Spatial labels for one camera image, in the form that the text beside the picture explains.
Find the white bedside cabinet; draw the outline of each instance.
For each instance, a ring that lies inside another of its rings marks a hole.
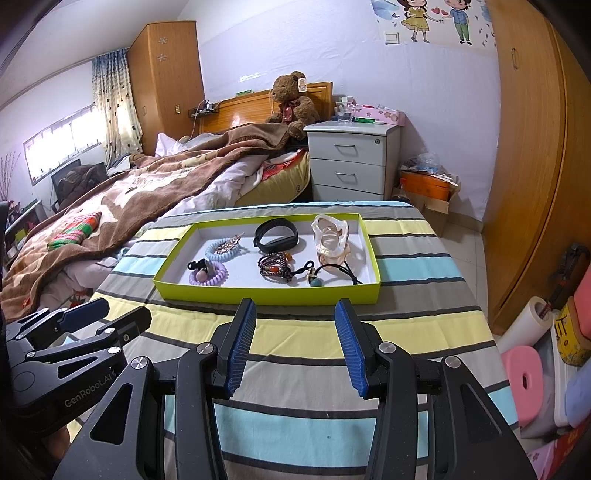
[[[308,125],[315,202],[389,200],[400,127],[357,122]]]

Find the wall socket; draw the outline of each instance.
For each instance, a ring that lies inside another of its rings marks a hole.
[[[386,45],[388,45],[388,44],[399,45],[400,44],[400,37],[398,35],[398,32],[385,32],[384,37],[386,40]]]

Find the rubber band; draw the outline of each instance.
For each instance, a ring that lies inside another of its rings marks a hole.
[[[231,250],[224,252],[222,254],[217,254],[214,252],[214,250],[217,247],[219,247],[220,245],[222,245],[226,242],[229,242],[230,240],[232,240],[232,238],[224,238],[222,240],[216,240],[212,244],[209,244],[209,246],[205,250],[205,256],[207,257],[207,259],[211,262],[223,263],[223,262],[227,262],[231,258],[235,257],[236,254],[238,253],[238,250],[240,249],[240,245],[238,245],[238,244],[234,248],[232,248]]]
[[[216,262],[216,261],[212,261],[212,265],[216,271],[216,275],[214,277],[208,279],[205,282],[200,282],[200,281],[197,281],[197,278],[196,278],[198,271],[193,270],[189,274],[189,283],[191,285],[195,285],[197,287],[213,287],[214,285],[217,285],[220,282],[223,282],[226,279],[226,277],[228,276],[228,271],[227,271],[226,267],[224,266],[223,263]]]

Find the ceiling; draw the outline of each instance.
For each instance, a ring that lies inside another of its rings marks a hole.
[[[0,77],[0,105],[73,63],[129,47],[146,23],[176,20],[188,0],[62,0]]]

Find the pink tissue box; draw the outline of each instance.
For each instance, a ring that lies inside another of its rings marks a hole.
[[[393,110],[391,108],[375,108],[371,105],[353,105],[351,113],[355,117],[373,118],[384,122],[385,124],[404,126],[406,116],[400,110]]]

